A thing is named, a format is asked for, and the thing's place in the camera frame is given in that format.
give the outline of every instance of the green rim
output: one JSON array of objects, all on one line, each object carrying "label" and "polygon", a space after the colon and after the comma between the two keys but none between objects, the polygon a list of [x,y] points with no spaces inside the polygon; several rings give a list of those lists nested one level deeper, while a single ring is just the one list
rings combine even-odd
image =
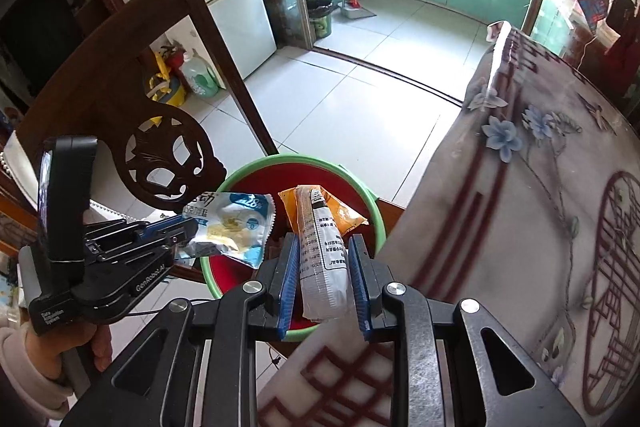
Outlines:
[{"label": "green rim", "polygon": [[[247,163],[247,165],[245,165],[244,167],[239,168],[236,172],[231,174],[225,181],[222,182],[222,184],[218,188],[218,191],[228,192],[236,183],[246,178],[249,174],[253,174],[255,171],[258,171],[262,168],[270,167],[272,165],[280,165],[282,163],[302,163],[305,165],[312,165],[314,167],[319,167],[332,172],[333,174],[336,174],[343,180],[347,181],[357,192],[357,194],[362,198],[362,201],[364,201],[364,203],[367,205],[367,210],[369,211],[370,215],[369,220],[374,227],[376,236],[376,252],[380,251],[380,248],[382,248],[382,245],[384,245],[386,241],[386,232],[385,223],[382,220],[382,214],[380,214],[380,210],[376,205],[377,197],[367,188],[367,186],[363,182],[357,179],[356,176],[351,174],[342,166],[302,154],[277,154],[273,156],[265,156],[265,158],[260,158],[259,160]],[[209,287],[209,291],[213,295],[213,298],[220,299],[222,297],[222,291],[220,291],[220,288],[216,283],[215,278],[213,277],[213,274],[211,272],[211,265],[209,264],[208,259],[208,257],[200,258],[200,265],[202,266],[204,280],[206,281],[207,286]],[[306,339],[309,334],[312,333],[317,327],[318,326],[311,326],[308,328],[303,328],[301,330],[289,330],[287,331],[284,341],[301,342]]]}]

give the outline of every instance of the floral tablecloth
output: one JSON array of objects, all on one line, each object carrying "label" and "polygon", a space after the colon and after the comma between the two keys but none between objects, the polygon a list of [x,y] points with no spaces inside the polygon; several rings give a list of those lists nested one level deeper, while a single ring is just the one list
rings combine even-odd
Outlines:
[{"label": "floral tablecloth", "polygon": [[[556,55],[508,23],[488,33],[378,259],[430,298],[482,302],[600,425],[640,358],[640,140]],[[326,323],[260,393],[260,424],[390,425],[392,359],[354,314]]]}]

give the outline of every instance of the person's arm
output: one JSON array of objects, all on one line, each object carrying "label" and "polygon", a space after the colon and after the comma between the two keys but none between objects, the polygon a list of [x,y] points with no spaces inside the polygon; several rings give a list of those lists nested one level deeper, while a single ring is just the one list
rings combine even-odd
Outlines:
[{"label": "person's arm", "polygon": [[20,398],[39,415],[61,419],[68,411],[66,399],[73,390],[64,385],[60,354],[89,340],[95,365],[103,371],[111,362],[108,327],[74,323],[55,328],[41,337],[30,324],[20,330],[0,329],[0,365]]}]

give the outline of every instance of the human hand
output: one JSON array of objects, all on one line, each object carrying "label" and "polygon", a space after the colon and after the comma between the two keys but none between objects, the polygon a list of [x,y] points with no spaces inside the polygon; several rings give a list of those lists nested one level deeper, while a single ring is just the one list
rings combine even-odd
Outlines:
[{"label": "human hand", "polygon": [[49,380],[57,380],[62,375],[60,354],[73,347],[84,346],[89,341],[95,355],[95,367],[98,371],[104,371],[111,363],[113,354],[108,326],[74,322],[58,326],[39,337],[29,324],[25,348],[36,370]]}]

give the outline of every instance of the detergent bottle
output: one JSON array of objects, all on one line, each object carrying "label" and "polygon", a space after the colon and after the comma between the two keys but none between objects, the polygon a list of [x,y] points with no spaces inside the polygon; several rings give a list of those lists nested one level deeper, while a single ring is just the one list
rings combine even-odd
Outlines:
[{"label": "detergent bottle", "polygon": [[184,52],[184,63],[180,66],[180,71],[194,94],[201,98],[214,96],[220,89],[211,66],[190,52]]}]

